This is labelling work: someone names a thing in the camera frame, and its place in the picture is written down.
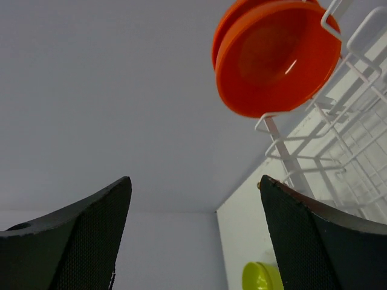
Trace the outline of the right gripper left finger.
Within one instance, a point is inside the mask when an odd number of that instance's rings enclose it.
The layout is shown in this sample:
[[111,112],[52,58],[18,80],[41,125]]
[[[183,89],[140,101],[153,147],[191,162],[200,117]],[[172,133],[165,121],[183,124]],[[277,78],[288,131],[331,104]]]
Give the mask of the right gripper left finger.
[[1,289],[112,289],[131,203],[124,176],[1,232]]

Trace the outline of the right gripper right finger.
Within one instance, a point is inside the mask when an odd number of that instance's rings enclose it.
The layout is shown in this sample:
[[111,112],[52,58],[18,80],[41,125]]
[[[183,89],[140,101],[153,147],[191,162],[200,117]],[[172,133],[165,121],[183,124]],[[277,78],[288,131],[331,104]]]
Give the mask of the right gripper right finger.
[[386,289],[386,225],[263,175],[261,201],[285,289]]

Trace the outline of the green bowl back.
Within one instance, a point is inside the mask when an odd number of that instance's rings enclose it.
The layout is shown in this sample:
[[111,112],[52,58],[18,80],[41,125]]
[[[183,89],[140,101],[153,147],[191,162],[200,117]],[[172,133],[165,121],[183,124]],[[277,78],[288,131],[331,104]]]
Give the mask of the green bowl back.
[[261,262],[245,265],[241,284],[243,290],[284,290],[279,270]]

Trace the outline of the orange bowl front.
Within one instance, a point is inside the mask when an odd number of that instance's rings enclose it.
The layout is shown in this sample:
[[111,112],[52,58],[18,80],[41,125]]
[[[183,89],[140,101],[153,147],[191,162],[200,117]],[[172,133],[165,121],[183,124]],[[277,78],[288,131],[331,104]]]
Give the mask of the orange bowl front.
[[[244,14],[224,36],[216,87],[233,112],[259,118],[311,99],[332,75],[340,54],[336,20],[317,1],[278,1]],[[321,26],[325,18],[329,32]]]

